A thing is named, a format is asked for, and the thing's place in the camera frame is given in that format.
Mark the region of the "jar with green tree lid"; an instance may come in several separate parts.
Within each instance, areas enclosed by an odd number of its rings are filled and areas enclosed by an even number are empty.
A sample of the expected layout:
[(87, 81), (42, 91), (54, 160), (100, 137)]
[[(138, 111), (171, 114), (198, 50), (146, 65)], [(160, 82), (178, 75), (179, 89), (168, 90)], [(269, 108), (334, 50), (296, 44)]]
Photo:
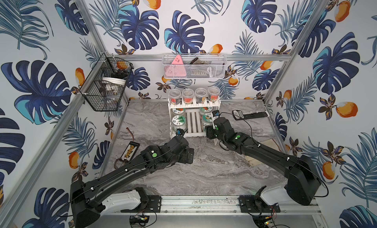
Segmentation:
[(186, 130), (187, 129), (187, 120), (183, 115), (176, 115), (171, 120), (172, 123), (172, 132), (175, 134), (178, 129)]

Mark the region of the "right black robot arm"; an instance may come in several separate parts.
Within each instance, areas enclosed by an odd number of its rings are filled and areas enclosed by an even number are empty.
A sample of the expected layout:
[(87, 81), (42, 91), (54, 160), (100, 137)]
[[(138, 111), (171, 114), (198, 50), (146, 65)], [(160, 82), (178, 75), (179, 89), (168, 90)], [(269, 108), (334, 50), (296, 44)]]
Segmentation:
[(309, 205), (321, 185), (311, 158), (279, 152), (248, 134), (235, 132), (229, 120), (224, 117), (215, 119), (212, 126), (206, 127), (206, 136), (218, 139), (223, 149), (257, 159), (284, 175), (288, 179), (285, 191), (298, 204)]

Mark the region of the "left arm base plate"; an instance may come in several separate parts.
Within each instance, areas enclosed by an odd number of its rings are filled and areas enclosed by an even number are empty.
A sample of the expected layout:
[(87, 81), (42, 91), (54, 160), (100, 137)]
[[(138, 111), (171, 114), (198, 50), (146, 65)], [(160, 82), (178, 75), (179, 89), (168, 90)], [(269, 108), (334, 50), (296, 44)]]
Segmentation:
[(155, 211), (160, 213), (162, 205), (162, 197), (156, 195), (147, 195), (146, 191), (142, 187), (136, 187), (134, 189), (140, 196), (140, 204), (134, 209), (121, 210), (122, 213), (136, 213), (144, 212), (145, 210)]

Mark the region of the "jar with strawberry lid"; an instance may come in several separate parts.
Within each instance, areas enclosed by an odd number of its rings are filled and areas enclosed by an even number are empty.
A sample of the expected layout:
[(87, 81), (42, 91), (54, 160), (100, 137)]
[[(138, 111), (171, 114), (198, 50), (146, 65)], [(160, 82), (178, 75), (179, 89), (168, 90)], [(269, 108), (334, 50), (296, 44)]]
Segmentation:
[(207, 113), (211, 113), (212, 111), (213, 111), (213, 107), (211, 106), (200, 108), (200, 114), (207, 114)]

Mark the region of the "jar with pineapple lid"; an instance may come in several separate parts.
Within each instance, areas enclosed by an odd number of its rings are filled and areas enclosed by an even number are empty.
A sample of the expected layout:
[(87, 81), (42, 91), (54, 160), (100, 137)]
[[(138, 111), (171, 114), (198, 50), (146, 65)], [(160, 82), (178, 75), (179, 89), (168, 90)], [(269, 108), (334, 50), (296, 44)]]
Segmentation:
[(202, 129), (206, 132), (207, 127), (213, 127), (213, 114), (206, 113), (202, 116)]

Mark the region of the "clear seed container dark seeds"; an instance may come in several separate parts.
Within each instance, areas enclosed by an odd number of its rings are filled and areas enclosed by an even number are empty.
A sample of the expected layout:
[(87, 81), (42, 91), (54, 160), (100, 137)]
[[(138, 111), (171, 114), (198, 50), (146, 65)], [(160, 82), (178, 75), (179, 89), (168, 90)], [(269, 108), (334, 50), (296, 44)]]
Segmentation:
[(206, 102), (208, 92), (205, 88), (197, 88), (195, 90), (195, 99), (197, 104), (203, 104)]

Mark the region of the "clear seed container red label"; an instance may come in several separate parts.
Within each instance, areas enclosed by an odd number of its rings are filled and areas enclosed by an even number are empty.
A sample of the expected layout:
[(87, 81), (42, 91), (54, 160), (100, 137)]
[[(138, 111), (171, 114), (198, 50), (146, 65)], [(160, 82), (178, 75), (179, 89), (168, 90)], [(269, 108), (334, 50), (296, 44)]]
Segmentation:
[(216, 102), (220, 98), (221, 90), (218, 87), (212, 86), (208, 88), (208, 99), (211, 102)]

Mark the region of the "white slatted wooden shelf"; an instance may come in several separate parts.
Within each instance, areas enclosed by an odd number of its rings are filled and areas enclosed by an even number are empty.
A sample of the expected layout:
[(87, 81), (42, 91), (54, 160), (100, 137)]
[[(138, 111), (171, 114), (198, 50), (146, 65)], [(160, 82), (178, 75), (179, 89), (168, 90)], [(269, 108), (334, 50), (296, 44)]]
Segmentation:
[(205, 131), (202, 127), (202, 116), (200, 115), (201, 108), (209, 108), (210, 110), (219, 110), (221, 106), (221, 100), (218, 99), (215, 102), (212, 102), (208, 99), (204, 103), (197, 103), (194, 98), (193, 103), (186, 104), (181, 103), (178, 105), (171, 104), (171, 101), (168, 101), (169, 116), (170, 116), (170, 137), (173, 138), (176, 134), (176, 131), (173, 129), (173, 109), (184, 109), (183, 116), (185, 117), (186, 123), (184, 126), (187, 127), (185, 137), (204, 137), (206, 136)]

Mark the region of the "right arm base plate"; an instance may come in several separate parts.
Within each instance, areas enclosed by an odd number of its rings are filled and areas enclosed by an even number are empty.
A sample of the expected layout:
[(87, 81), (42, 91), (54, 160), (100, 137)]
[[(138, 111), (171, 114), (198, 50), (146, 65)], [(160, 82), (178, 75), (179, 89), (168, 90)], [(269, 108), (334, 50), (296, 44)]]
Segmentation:
[(238, 197), (241, 213), (271, 213), (273, 211), (280, 213), (280, 207), (277, 203), (268, 205), (261, 198), (262, 192), (266, 186), (262, 186), (255, 195), (241, 195)]

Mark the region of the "jar with tomato lid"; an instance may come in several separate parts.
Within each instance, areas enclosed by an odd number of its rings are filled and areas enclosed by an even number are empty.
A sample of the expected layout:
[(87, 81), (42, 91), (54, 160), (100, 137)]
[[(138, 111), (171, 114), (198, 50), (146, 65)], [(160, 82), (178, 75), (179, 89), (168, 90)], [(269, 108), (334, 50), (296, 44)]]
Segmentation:
[(173, 108), (171, 110), (173, 116), (184, 116), (186, 112), (185, 108)]

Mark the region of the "clear seed container front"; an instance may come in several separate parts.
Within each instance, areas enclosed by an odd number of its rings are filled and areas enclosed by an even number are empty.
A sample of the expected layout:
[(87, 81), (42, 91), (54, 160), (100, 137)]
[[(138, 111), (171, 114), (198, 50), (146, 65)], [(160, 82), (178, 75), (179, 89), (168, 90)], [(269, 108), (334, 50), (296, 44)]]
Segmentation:
[(182, 90), (182, 99), (185, 104), (192, 104), (194, 97), (195, 97), (195, 94), (192, 89)]

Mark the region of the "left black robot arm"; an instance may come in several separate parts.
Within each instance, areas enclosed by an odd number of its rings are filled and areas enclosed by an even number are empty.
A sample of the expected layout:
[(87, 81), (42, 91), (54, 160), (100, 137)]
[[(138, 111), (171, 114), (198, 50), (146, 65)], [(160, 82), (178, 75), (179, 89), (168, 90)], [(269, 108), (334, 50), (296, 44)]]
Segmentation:
[(75, 227), (86, 228), (113, 212), (144, 210), (149, 198), (143, 188), (121, 194), (116, 191), (175, 163), (191, 164), (193, 157), (194, 149), (183, 136), (177, 135), (162, 146), (148, 146), (124, 166), (105, 176), (89, 182), (81, 179), (73, 182), (70, 205)]

